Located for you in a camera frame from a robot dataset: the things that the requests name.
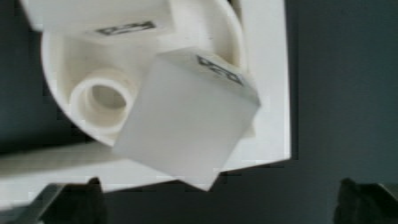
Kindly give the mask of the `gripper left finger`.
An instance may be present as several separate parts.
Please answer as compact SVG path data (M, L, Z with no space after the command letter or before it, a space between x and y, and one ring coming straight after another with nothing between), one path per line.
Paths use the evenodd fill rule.
M0 224L108 224L100 178L48 184L30 204L0 212Z

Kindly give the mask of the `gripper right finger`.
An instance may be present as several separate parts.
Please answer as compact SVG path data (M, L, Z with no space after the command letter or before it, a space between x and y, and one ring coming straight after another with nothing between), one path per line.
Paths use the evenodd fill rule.
M341 180L334 224L398 224L398 183Z

